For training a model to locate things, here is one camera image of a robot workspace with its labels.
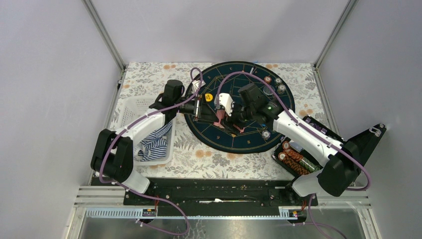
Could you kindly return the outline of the grey chip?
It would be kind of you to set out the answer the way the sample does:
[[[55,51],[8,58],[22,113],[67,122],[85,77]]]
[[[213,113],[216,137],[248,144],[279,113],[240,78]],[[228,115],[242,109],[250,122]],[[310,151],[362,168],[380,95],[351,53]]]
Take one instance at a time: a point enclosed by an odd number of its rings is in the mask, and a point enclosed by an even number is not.
[[[261,136],[264,140],[268,140],[271,137],[271,133],[267,130],[262,131]]]
[[[284,84],[280,84],[277,87],[277,93],[278,93],[278,95],[283,95],[286,92],[287,92],[287,87]]]

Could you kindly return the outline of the clear dealer button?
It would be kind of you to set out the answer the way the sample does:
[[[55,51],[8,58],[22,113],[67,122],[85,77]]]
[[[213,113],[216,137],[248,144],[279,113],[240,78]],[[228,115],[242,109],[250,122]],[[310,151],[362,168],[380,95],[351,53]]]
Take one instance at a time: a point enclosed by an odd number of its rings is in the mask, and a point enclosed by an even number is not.
[[[273,86],[264,87],[264,89],[263,89],[263,93],[265,95],[269,96],[269,97],[274,96],[274,92],[275,92],[275,90],[274,90]]]

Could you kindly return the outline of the white plastic laundry basket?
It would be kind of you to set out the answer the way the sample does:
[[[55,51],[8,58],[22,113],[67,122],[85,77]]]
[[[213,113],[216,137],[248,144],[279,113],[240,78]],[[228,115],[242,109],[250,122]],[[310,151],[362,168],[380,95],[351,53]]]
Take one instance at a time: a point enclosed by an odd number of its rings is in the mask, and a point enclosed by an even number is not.
[[[132,96],[126,99],[123,99],[120,103],[116,104],[116,109],[114,111],[114,115],[112,121],[109,125],[111,130],[115,130],[120,132],[120,129],[129,125],[136,119],[140,118],[146,112],[150,111],[149,106],[153,104],[155,101],[155,97],[153,96]],[[133,156],[134,156],[134,165],[136,166],[152,166],[152,165],[159,165],[159,164],[166,164],[168,163],[173,156],[173,143],[175,141],[175,124],[176,120],[173,119],[172,121],[173,128],[168,134],[168,148],[167,148],[167,156],[163,159],[158,159],[156,161],[150,162],[141,162],[137,161],[136,156],[136,146],[142,141],[135,141],[133,146]]]

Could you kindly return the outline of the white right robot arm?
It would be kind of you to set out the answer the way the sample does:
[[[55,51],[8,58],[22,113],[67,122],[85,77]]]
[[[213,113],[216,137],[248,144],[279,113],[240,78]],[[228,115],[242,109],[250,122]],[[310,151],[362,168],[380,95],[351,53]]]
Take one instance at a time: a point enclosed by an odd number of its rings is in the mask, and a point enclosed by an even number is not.
[[[362,172],[367,173],[364,167],[352,156],[346,153],[338,140],[329,139],[326,135],[312,127],[308,127],[304,120],[298,118],[295,113],[287,108],[278,94],[270,90],[282,111],[274,119],[267,123],[272,125],[273,130],[279,132],[303,146],[323,167],[323,169],[298,177],[292,182],[292,187],[287,189],[285,197],[288,203],[298,205],[305,199],[305,196],[313,193],[326,192],[334,197],[339,197],[344,191],[364,191],[366,188],[349,188],[350,182],[341,179],[340,176],[330,174],[331,178],[323,179],[328,172],[328,163],[333,162],[336,153],[340,153],[355,164]]]

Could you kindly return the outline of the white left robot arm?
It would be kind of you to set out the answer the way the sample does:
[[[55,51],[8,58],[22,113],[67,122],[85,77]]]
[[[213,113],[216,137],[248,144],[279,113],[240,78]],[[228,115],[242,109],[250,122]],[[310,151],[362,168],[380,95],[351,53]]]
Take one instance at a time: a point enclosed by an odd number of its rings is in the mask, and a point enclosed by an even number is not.
[[[118,130],[104,129],[99,133],[91,168],[99,173],[101,182],[108,177],[112,183],[135,192],[135,198],[144,205],[154,200],[150,181],[135,169],[135,148],[140,146],[141,159],[155,162],[167,159],[171,140],[167,135],[173,130],[173,119],[178,113],[194,116],[214,123],[217,116],[197,91],[184,97],[184,85],[179,80],[169,80],[164,92],[159,94],[140,118]]]

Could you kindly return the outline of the yellow big blind button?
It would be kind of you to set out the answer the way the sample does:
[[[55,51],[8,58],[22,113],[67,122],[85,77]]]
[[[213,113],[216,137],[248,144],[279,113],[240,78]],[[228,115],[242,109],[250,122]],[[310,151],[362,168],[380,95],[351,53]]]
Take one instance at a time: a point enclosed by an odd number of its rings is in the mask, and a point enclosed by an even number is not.
[[[212,94],[210,94],[210,93],[206,93],[206,94],[204,95],[204,97],[205,97],[205,100],[206,100],[207,102],[211,102],[211,101],[213,101],[213,95],[212,95]]]

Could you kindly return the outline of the pink sponge block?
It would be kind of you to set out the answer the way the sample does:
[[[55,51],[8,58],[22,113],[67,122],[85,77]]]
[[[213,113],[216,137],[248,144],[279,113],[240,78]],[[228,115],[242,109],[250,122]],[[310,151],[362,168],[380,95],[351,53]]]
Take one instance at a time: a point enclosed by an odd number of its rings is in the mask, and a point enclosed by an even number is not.
[[[224,126],[221,124],[221,121],[224,119],[225,110],[217,110],[215,115],[217,117],[217,121],[213,123],[214,126],[224,129]]]

